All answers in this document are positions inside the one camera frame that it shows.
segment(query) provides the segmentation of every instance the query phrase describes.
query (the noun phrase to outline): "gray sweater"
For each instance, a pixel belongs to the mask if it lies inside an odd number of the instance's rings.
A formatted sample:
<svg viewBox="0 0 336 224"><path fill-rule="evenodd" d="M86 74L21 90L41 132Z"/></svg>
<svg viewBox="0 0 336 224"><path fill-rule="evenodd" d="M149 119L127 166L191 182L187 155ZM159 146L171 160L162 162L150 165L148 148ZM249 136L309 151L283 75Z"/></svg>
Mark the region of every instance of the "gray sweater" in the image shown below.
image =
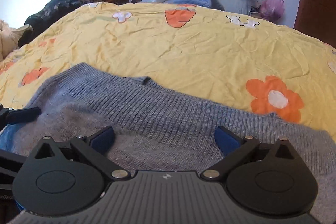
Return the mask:
<svg viewBox="0 0 336 224"><path fill-rule="evenodd" d="M28 155L43 136L65 141L111 125L116 141L108 158L130 172L197 170L222 159L214 129L223 125L239 136L274 143L286 136L319 184L312 214L336 221L336 145L327 132L259 116L168 90L148 77L122 78L81 63L49 78L27 107L42 114L34 122L8 126L0 148Z"/></svg>

